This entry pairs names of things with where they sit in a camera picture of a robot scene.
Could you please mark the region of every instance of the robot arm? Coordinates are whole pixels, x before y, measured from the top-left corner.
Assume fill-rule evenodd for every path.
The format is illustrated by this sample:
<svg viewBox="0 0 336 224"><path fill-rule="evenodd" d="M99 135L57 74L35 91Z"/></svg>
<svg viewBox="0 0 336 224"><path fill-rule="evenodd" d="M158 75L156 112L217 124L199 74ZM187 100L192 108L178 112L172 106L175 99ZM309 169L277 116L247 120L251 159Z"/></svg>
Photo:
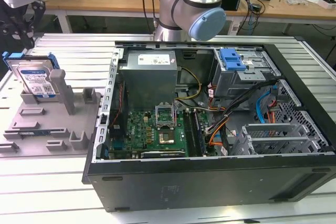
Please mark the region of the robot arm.
<svg viewBox="0 0 336 224"><path fill-rule="evenodd" d="M29 4L34 15L26 20L24 15ZM0 33L20 39L27 49L33 48L34 28L42 19L45 9L45 3L38 0L0 0Z"/></svg>
<svg viewBox="0 0 336 224"><path fill-rule="evenodd" d="M222 0L160 0L156 41L209 40L223 28Z"/></svg>

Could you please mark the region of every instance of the power supply label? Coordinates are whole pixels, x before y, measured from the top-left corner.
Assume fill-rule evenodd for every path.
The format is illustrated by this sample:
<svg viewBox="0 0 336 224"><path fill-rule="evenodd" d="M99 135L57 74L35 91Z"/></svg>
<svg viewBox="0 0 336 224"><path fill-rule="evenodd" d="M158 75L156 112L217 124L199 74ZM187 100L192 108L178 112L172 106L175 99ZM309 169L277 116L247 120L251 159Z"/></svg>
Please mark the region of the power supply label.
<svg viewBox="0 0 336 224"><path fill-rule="evenodd" d="M46 81L45 70L21 70L20 71L30 91L40 98L52 98L56 93L50 82Z"/></svg>
<svg viewBox="0 0 336 224"><path fill-rule="evenodd" d="M139 65L170 65L169 55L139 55Z"/></svg>

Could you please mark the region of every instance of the workbench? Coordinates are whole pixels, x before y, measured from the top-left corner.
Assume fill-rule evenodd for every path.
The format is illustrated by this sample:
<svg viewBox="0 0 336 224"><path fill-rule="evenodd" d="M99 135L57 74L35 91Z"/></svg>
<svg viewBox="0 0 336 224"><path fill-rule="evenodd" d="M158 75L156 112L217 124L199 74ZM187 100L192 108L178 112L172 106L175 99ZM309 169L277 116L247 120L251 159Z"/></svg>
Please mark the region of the workbench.
<svg viewBox="0 0 336 224"><path fill-rule="evenodd" d="M326 10L314 3L288 5L285 0L263 1L266 11L260 22L336 25L336 10ZM159 17L159 0L154 0L155 13ZM45 14L56 15L63 33L71 33L68 16L144 17L142 0L47 0ZM145 0L146 12L153 17L152 0ZM240 23L247 14L247 4L241 1L237 11L226 11L232 21L229 35L236 35Z"/></svg>
<svg viewBox="0 0 336 224"><path fill-rule="evenodd" d="M53 52L74 92L95 87L104 94L110 52L116 40L151 41L149 35L44 34L31 55ZM217 36L213 41L275 44L313 95L336 121L336 73L304 41L293 37ZM22 102L20 83L11 72L0 82L0 140ZM105 212L91 185L81 182L86 157L0 158L0 223L262 223L336 222L336 180L299 202L213 208Z"/></svg>

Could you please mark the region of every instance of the slotted aluminum surface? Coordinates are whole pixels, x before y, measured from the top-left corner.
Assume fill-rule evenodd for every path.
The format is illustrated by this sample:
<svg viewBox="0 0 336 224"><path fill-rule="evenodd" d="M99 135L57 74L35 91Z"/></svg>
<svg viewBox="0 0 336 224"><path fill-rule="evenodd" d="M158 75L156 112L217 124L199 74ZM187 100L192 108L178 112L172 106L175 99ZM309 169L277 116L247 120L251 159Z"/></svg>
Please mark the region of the slotted aluminum surface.
<svg viewBox="0 0 336 224"><path fill-rule="evenodd" d="M104 94L111 52L115 40L150 41L146 35L45 34L31 54L53 52L66 71L66 83L74 92L95 87ZM329 112L336 104L336 82L331 70L304 43L293 37L219 36L212 41L235 44L275 44L313 90ZM10 73L0 82L0 139L8 127L21 98L22 85ZM299 202L240 205L213 208L118 212L109 214L91 185L81 183L85 157L48 159L0 159L0 223L335 223L336 180L332 180Z"/></svg>

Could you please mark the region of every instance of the ram slot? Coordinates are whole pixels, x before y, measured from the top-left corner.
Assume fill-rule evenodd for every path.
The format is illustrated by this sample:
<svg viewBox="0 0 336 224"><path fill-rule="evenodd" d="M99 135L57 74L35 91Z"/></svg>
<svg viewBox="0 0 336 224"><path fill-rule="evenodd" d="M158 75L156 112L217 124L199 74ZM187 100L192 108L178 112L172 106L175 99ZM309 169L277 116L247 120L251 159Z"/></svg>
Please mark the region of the ram slot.
<svg viewBox="0 0 336 224"><path fill-rule="evenodd" d="M193 134L194 134L194 139L195 139L195 144L196 144L196 153L199 157L202 157L203 154L205 153L205 146L204 146L201 126L198 121L197 112L195 111L191 112L190 117L192 121Z"/></svg>
<svg viewBox="0 0 336 224"><path fill-rule="evenodd" d="M184 133L189 157L196 157L196 139L194 138L192 120L188 112L183 112Z"/></svg>

